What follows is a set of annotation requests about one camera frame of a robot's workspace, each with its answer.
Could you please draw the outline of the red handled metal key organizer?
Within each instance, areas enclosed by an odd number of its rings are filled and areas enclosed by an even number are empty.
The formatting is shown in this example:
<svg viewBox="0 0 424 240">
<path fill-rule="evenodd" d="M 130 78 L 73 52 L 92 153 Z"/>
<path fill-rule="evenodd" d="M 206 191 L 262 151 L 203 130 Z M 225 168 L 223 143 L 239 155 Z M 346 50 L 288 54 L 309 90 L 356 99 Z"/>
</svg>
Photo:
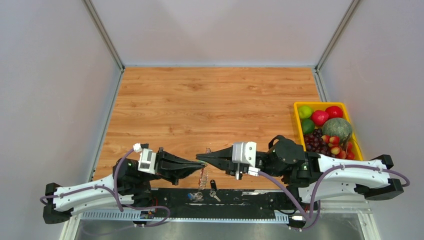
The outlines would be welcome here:
<svg viewBox="0 0 424 240">
<path fill-rule="evenodd" d="M 204 160 L 199 160 L 199 162 L 201 162 L 204 165 L 204 167 L 200 171 L 199 181 L 198 181 L 198 191 L 201 192 L 207 186 L 209 175 L 207 170 L 208 163 L 205 162 Z"/>
</svg>

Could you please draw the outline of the key with black tag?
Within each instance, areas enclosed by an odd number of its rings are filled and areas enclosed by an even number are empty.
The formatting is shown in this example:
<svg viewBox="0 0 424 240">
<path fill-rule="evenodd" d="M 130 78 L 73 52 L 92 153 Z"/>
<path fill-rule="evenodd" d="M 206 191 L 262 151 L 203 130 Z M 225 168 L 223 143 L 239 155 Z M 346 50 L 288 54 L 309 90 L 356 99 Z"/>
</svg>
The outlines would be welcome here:
<svg viewBox="0 0 424 240">
<path fill-rule="evenodd" d="M 210 187 L 209 196 L 216 199 L 218 202 L 221 202 L 221 199 L 217 196 L 217 185 L 214 179 L 210 180 Z"/>
</svg>

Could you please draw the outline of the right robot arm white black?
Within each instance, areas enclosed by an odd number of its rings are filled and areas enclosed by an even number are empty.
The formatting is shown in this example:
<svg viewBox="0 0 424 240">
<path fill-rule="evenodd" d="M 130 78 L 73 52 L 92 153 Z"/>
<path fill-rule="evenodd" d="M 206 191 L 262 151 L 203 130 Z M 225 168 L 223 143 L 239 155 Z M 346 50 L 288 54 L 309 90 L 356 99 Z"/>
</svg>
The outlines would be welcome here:
<svg viewBox="0 0 424 240">
<path fill-rule="evenodd" d="M 390 200 L 404 192 L 404 183 L 391 170 L 393 161 L 383 154 L 369 161 L 357 161 L 304 151 L 302 145 L 277 135 L 268 151 L 258 151 L 253 141 L 235 142 L 210 153 L 200 153 L 204 161 L 237 180 L 243 174 L 281 177 L 277 185 L 286 187 L 285 201 L 292 209 L 303 204 L 345 195 L 362 195 L 366 200 Z"/>
</svg>

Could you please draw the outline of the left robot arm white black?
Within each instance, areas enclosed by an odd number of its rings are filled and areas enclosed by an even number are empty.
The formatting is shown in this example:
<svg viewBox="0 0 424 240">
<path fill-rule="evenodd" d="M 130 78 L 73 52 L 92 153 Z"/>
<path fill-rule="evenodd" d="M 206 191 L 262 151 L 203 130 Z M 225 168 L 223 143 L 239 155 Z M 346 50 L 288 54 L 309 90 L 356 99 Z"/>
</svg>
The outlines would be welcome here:
<svg viewBox="0 0 424 240">
<path fill-rule="evenodd" d="M 44 205 L 42 217 L 46 224 L 59 224 L 92 209 L 116 207 L 149 211 L 158 206 L 151 181 L 165 180 L 178 185 L 206 164 L 168 153 L 160 148 L 153 151 L 147 143 L 136 143 L 112 168 L 112 173 L 99 180 L 74 186 L 55 182 L 45 186 L 40 198 Z"/>
</svg>

